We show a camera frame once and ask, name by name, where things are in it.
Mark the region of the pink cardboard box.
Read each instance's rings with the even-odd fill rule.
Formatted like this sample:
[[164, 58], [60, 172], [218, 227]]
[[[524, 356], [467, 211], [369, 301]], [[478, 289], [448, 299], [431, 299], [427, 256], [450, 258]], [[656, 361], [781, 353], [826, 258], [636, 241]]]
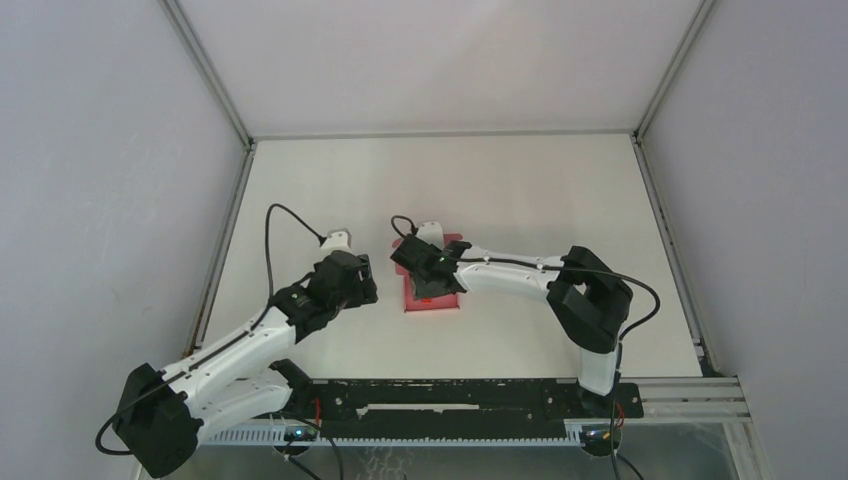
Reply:
[[434, 298], [415, 299], [413, 296], [413, 284], [410, 279], [409, 272], [398, 265], [395, 266], [395, 271], [396, 274], [403, 280], [403, 311], [406, 314], [427, 311], [458, 310], [460, 308], [459, 297], [457, 294]]

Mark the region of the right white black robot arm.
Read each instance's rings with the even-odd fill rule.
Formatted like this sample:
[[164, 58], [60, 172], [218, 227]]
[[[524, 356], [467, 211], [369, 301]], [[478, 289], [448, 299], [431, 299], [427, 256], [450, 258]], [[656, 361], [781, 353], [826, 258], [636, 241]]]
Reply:
[[547, 304], [579, 349], [579, 406], [602, 416], [616, 405], [618, 335], [629, 317], [633, 290], [588, 248], [573, 246], [560, 257], [532, 257], [462, 240], [438, 247], [407, 235], [391, 260], [408, 272], [417, 300], [494, 292]]

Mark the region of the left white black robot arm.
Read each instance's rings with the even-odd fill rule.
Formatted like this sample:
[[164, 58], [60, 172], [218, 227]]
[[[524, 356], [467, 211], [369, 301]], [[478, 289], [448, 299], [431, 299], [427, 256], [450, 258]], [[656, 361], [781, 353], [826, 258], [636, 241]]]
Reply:
[[369, 257], [335, 250], [209, 348], [161, 369], [135, 368], [106, 426], [150, 477], [162, 478], [205, 440], [250, 418], [280, 410], [301, 416], [311, 388], [273, 363], [343, 310], [377, 299]]

